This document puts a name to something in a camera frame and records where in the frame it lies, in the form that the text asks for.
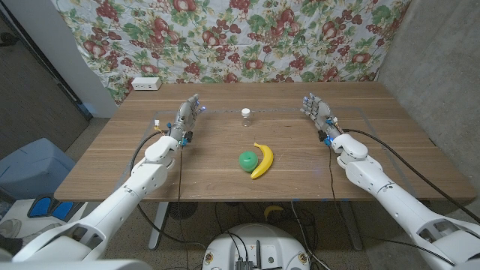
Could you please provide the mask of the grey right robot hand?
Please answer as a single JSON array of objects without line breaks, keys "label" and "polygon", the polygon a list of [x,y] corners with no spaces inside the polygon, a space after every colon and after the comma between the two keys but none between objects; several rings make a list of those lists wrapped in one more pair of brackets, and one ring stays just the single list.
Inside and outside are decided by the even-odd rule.
[{"label": "grey right robot hand", "polygon": [[320,97],[310,93],[303,98],[300,111],[308,116],[318,130],[319,140],[330,146],[343,131],[338,124],[338,118],[332,114],[329,105]]}]

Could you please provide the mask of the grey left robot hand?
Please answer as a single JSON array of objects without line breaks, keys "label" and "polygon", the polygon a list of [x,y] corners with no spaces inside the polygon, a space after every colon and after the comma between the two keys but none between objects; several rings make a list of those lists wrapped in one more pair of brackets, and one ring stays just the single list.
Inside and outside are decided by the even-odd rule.
[{"label": "grey left robot hand", "polygon": [[184,135],[194,129],[197,116],[206,109],[200,106],[199,97],[194,94],[181,104],[170,129],[170,137],[181,142]]}]

